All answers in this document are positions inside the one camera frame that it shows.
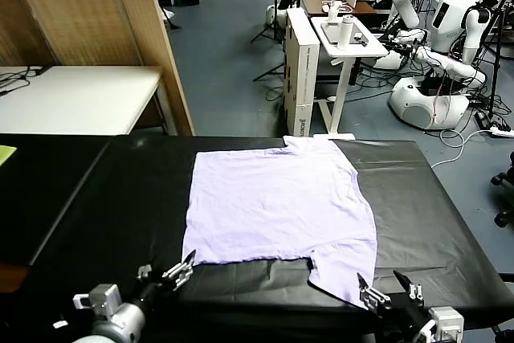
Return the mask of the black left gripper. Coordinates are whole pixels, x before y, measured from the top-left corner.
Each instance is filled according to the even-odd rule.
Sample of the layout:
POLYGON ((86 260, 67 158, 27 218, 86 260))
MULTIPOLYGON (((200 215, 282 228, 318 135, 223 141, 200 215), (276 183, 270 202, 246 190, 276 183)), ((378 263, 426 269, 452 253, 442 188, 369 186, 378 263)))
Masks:
POLYGON ((143 312, 149 313, 155 301, 165 292, 178 290, 193 274, 196 251, 192 250, 181 262, 162 274, 162 278, 152 278, 150 264, 137 269, 137 284, 134 288, 134 304, 143 312))

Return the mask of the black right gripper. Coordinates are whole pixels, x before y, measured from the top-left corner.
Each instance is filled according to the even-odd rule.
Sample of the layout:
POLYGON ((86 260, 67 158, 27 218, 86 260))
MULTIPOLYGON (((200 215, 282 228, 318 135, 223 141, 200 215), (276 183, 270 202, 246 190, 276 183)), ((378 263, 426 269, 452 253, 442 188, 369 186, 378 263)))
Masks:
POLYGON ((357 273, 361 302, 369 311, 379 313, 381 325, 387 333, 431 335, 434 321, 425 310, 422 285, 413 283, 397 270, 393 270, 393 274, 407 294, 386 295, 369 286, 357 273))

